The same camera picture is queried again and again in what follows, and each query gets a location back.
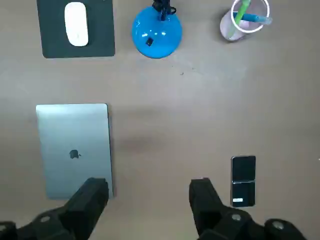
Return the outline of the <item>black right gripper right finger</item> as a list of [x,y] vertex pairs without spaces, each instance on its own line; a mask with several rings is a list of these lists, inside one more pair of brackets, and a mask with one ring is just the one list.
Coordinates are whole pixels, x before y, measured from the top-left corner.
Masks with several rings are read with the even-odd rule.
[[289,221],[271,218],[260,225],[248,212],[224,205],[209,178],[191,180],[189,203],[199,240],[306,239]]

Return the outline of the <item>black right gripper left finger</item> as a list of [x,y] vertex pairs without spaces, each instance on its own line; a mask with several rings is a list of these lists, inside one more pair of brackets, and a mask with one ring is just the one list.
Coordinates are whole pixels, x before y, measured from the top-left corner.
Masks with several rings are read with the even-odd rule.
[[0,223],[2,240],[88,240],[109,200],[104,178],[89,178],[61,207],[42,212],[18,228]]

